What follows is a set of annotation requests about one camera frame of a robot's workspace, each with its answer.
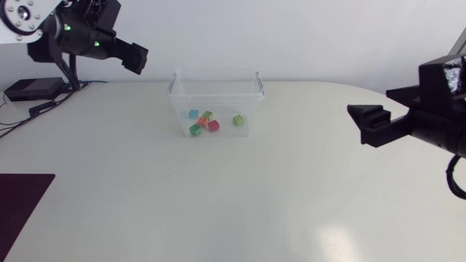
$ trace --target black box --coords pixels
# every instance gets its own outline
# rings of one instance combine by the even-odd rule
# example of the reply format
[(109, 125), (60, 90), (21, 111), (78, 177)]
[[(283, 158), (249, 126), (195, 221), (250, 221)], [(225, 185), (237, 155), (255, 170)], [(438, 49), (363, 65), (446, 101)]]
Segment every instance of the black box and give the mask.
[(54, 100), (65, 84), (61, 77), (22, 79), (5, 90), (11, 101)]

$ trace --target pink cube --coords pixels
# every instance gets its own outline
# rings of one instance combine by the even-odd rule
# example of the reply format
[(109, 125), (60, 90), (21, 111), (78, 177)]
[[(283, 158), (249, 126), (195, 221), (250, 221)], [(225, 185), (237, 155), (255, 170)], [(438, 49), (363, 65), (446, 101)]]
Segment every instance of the pink cube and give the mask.
[(217, 120), (210, 121), (208, 125), (210, 131), (217, 131), (220, 129), (220, 124), (217, 122)]

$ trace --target black cable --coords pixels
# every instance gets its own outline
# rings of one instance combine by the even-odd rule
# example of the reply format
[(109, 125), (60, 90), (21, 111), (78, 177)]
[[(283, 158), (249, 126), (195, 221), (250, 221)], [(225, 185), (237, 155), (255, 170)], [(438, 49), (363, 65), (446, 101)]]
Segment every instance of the black cable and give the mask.
[(0, 108), (2, 106), (5, 106), (7, 104), (7, 101), (5, 100), (5, 93), (3, 93), (3, 103), (0, 105)]
[(5, 124), (5, 123), (0, 123), (1, 125), (14, 125), (14, 124), (19, 124), (21, 123), (22, 121), (18, 121), (18, 122), (15, 122), (15, 123), (8, 123), (8, 124)]
[(450, 191), (453, 193), (453, 195), (459, 197), (460, 199), (466, 200), (466, 192), (458, 186), (457, 182), (453, 178), (454, 167), (457, 165), (459, 158), (460, 156), (456, 155), (451, 159), (449, 168), (446, 170), (446, 182), (448, 183)]
[[(89, 84), (89, 82), (84, 83), (83, 86), (82, 86), (81, 88), (85, 88), (88, 84)], [(73, 94), (74, 94), (74, 92), (69, 92), (69, 93), (64, 97), (64, 99), (57, 101), (57, 104), (56, 104), (55, 106), (53, 106), (53, 107), (51, 107), (51, 108), (48, 108), (48, 109), (45, 110), (45, 111), (40, 112), (40, 113), (39, 113), (37, 116), (35, 116), (35, 117), (29, 117), (29, 118), (27, 118), (27, 119), (25, 119), (25, 120), (22, 120), (22, 121), (18, 122), (18, 124), (15, 125), (14, 127), (6, 127), (6, 128), (1, 129), (0, 131), (2, 131), (2, 130), (8, 130), (8, 131), (6, 131), (5, 133), (1, 134), (1, 135), (0, 135), (0, 138), (3, 138), (5, 135), (10, 134), (11, 132), (13, 132), (13, 130), (17, 129), (18, 127), (23, 126), (24, 124), (27, 124), (28, 122), (30, 122), (31, 120), (35, 119), (36, 117), (38, 117), (38, 116), (40, 116), (40, 115), (43, 115), (43, 114), (47, 113), (48, 111), (51, 111), (51, 110), (57, 108), (57, 107), (58, 107), (59, 105), (61, 105), (63, 102), (67, 101)]]

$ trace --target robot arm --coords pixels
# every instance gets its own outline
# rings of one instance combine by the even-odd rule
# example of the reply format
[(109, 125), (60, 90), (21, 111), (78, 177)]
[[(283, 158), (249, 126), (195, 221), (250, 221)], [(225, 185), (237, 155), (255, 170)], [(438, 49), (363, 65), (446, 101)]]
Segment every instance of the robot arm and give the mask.
[[(40, 63), (56, 63), (75, 90), (76, 56), (116, 57), (141, 74), (148, 50), (128, 44), (113, 30), (121, 5), (117, 0), (0, 0), (0, 44), (28, 43), (28, 54)], [(62, 59), (70, 55), (70, 66)]]
[(466, 199), (453, 179), (453, 168), (466, 158), (466, 55), (438, 58), (419, 67), (419, 86), (388, 90), (387, 97), (409, 112), (395, 120), (380, 105), (349, 105), (348, 113), (361, 131), (361, 143), (383, 146), (411, 135), (455, 155), (447, 169), (451, 192)]

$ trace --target white wall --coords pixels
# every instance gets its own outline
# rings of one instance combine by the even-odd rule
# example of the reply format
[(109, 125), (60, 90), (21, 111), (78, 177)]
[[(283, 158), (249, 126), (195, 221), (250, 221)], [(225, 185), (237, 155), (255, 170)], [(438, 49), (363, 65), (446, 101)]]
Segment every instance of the white wall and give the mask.
[[(254, 66), (265, 80), (318, 80), (383, 91), (417, 83), (417, 66), (448, 53), (466, 1), (120, 0), (118, 37), (149, 49), (141, 76), (118, 60), (78, 59), (80, 79), (169, 79), (176, 67)], [(0, 90), (58, 76), (26, 45), (0, 46)]]

